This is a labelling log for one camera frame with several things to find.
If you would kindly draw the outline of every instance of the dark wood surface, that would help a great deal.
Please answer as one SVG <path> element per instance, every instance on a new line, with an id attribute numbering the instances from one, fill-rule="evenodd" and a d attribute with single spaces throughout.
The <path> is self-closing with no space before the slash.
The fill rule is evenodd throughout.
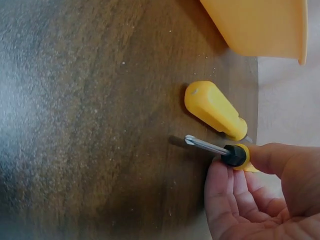
<path id="1" fill-rule="evenodd" d="M 0 239 L 210 239 L 210 157 L 177 138 L 223 140 L 184 89 L 213 81 L 255 139 L 257 59 L 198 0 L 0 0 L 0 16 Z"/>

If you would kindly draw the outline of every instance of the screwdriver shaft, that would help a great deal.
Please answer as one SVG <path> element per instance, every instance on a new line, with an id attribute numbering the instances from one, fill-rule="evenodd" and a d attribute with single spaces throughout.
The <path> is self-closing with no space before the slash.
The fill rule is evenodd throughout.
<path id="1" fill-rule="evenodd" d="M 202 141 L 202 140 L 200 140 L 194 136 L 191 136 L 191 135 L 185 136 L 184 140 L 188 145 L 194 145 L 198 148 L 210 151 L 215 154 L 220 154 L 220 155 L 224 155 L 224 156 L 230 154 L 229 150 L 227 150 L 227 149 L 213 145 L 213 144 L 208 143 L 206 141 Z"/>
<path id="2" fill-rule="evenodd" d="M 252 139 L 248 135 L 245 136 L 244 140 L 248 141 L 251 144 L 253 143 Z"/>

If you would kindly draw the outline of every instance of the yellow screwdriver handle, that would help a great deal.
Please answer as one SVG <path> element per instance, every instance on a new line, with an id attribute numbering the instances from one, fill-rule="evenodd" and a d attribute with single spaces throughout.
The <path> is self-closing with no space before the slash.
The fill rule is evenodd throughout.
<path id="1" fill-rule="evenodd" d="M 239 113 L 211 81 L 191 83 L 184 96 L 188 111 L 214 128 L 224 132 L 234 141 L 246 137 L 248 125 Z"/>
<path id="2" fill-rule="evenodd" d="M 234 170 L 243 170 L 246 172 L 253 172 L 253 173 L 259 172 L 259 170 L 257 170 L 250 162 L 251 159 L 250 159 L 249 148 L 246 145 L 243 145 L 241 143 L 236 144 L 236 146 L 239 146 L 240 148 L 242 148 L 245 151 L 246 159 L 245 159 L 245 162 L 241 166 L 236 166 L 233 169 Z"/>

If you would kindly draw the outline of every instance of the screwdriver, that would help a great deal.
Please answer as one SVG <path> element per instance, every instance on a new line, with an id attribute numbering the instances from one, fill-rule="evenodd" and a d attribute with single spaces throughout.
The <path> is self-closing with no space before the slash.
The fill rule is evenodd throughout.
<path id="1" fill-rule="evenodd" d="M 252 143 L 248 137 L 248 125 L 239 113 L 211 81 L 191 83 L 184 95 L 188 111 L 218 132 L 225 133 L 231 140 L 242 139 Z"/>
<path id="2" fill-rule="evenodd" d="M 226 145 L 223 148 L 200 140 L 192 135 L 186 135 L 184 141 L 188 145 L 194 145 L 198 148 L 221 155 L 221 161 L 234 170 L 244 170 L 247 172 L 258 172 L 250 163 L 250 152 L 246 145 Z"/>

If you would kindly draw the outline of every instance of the yellow plastic container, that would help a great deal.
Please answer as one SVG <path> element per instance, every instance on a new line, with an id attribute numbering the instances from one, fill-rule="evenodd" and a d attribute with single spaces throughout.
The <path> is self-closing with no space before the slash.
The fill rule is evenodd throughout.
<path id="1" fill-rule="evenodd" d="M 306 63 L 307 0 L 200 0 L 231 49 Z"/>

